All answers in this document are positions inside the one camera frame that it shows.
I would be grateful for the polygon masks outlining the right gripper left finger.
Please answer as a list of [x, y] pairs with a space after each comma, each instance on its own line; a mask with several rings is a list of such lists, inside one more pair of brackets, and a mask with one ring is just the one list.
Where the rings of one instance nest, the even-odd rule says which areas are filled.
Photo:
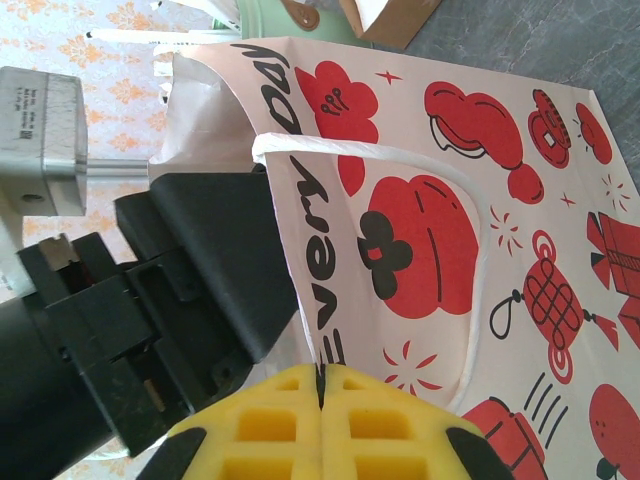
[[182, 420], [145, 479], [319, 479], [316, 367], [298, 365]]

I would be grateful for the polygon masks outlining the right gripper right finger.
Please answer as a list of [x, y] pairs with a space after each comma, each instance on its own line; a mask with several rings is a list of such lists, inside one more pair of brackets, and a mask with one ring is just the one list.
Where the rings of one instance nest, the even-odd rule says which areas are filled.
[[511, 479], [473, 423], [340, 364], [321, 368], [324, 479]]

